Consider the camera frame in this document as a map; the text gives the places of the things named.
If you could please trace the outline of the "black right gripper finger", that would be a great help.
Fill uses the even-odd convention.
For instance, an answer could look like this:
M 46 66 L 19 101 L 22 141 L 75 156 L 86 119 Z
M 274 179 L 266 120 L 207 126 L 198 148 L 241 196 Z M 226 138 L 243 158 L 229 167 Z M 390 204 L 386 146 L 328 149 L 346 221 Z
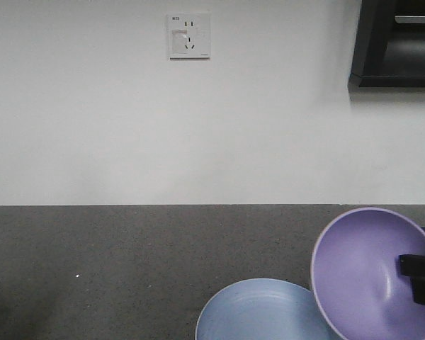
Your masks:
M 401 274 L 410 280 L 413 300 L 425 305 L 425 256 L 402 254 L 399 262 Z

